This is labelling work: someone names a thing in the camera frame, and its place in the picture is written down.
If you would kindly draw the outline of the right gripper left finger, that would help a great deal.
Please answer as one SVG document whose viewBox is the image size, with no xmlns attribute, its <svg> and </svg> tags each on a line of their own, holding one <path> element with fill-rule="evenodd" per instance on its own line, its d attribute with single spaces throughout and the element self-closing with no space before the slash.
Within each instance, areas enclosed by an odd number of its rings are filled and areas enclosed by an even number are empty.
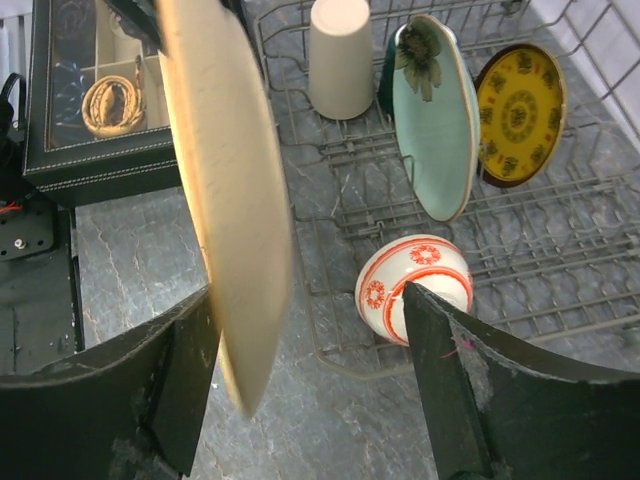
<svg viewBox="0 0 640 480">
<path fill-rule="evenodd" d="M 190 475 L 217 348 L 201 288 L 95 347 L 2 376 L 2 478 Z"/>
</svg>

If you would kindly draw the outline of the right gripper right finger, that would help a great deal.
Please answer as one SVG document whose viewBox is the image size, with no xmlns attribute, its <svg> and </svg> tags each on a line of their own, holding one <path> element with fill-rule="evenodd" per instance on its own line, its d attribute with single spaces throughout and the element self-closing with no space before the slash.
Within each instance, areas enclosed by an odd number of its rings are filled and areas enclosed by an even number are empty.
<svg viewBox="0 0 640 480">
<path fill-rule="evenodd" d="M 408 283 L 403 309 L 442 479 L 635 479 L 639 377 L 496 329 Z"/>
</svg>

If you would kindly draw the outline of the yellow patterned plate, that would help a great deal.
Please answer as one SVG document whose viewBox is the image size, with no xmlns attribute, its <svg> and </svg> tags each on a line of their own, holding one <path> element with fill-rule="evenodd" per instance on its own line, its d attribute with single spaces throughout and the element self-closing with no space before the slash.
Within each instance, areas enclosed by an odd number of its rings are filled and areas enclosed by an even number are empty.
<svg viewBox="0 0 640 480">
<path fill-rule="evenodd" d="M 475 80 L 481 153 L 478 174 L 511 188 L 531 180 L 561 139 L 568 92 L 557 59 L 532 43 L 496 53 Z"/>
</svg>

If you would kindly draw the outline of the mint green flower plate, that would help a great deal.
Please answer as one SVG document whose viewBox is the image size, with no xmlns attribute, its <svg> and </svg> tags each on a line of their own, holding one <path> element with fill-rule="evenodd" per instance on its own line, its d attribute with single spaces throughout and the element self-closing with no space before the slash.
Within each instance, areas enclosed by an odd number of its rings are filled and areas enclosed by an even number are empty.
<svg viewBox="0 0 640 480">
<path fill-rule="evenodd" d="M 480 150 L 479 106 L 453 31 L 416 14 L 388 41 L 378 102 L 391 117 L 404 168 L 439 222 L 466 207 Z"/>
</svg>

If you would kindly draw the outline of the beige bird plate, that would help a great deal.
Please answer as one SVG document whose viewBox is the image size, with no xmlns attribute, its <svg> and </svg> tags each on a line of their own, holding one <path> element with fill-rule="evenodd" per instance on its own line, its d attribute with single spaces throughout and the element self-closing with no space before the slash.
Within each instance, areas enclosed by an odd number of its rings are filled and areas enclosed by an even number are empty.
<svg viewBox="0 0 640 480">
<path fill-rule="evenodd" d="M 218 1 L 160 1 L 160 55 L 180 177 L 209 283 L 219 360 L 246 416 L 273 368 L 293 286 L 291 211 L 263 77 Z"/>
</svg>

